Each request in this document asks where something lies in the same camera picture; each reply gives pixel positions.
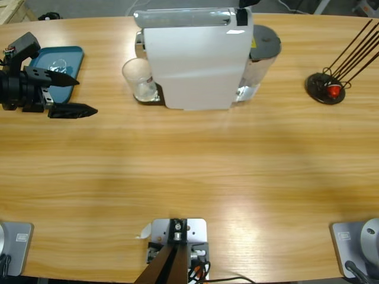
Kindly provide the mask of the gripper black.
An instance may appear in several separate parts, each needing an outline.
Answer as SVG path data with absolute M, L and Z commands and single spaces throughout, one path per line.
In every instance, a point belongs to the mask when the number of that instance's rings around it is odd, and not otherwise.
M 65 74 L 33 66 L 24 66 L 17 75 L 1 71 L 1 106 L 6 111 L 44 112 L 49 118 L 77 119 L 98 112 L 87 104 L 54 103 L 49 87 L 75 86 L 79 82 Z

